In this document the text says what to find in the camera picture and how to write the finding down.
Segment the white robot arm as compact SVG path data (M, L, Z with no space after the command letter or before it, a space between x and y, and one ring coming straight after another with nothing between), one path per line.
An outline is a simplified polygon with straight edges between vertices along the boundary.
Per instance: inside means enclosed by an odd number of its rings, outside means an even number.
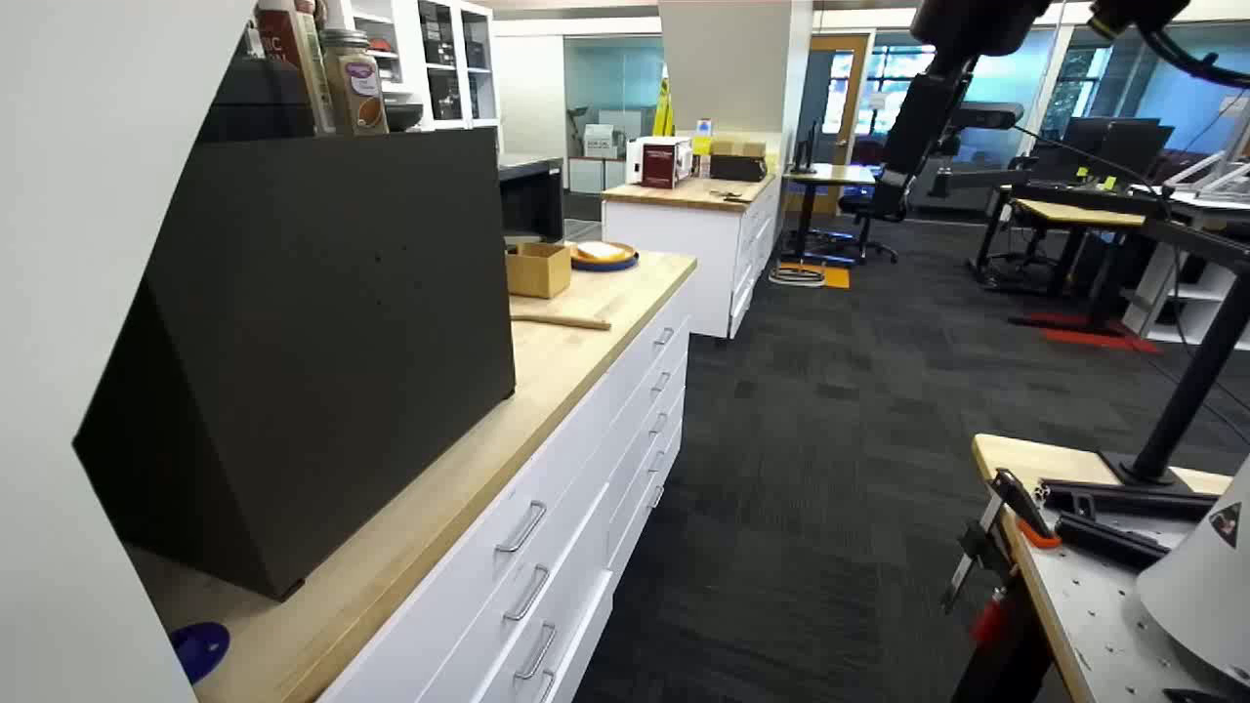
M949 124L980 53L1016 53L1052 0L920 0L910 34L935 52L910 78L904 109L887 131L881 177L904 182L919 177ZM1088 27L1121 34L1138 23L1144 34L1164 32L1186 0L1088 0Z

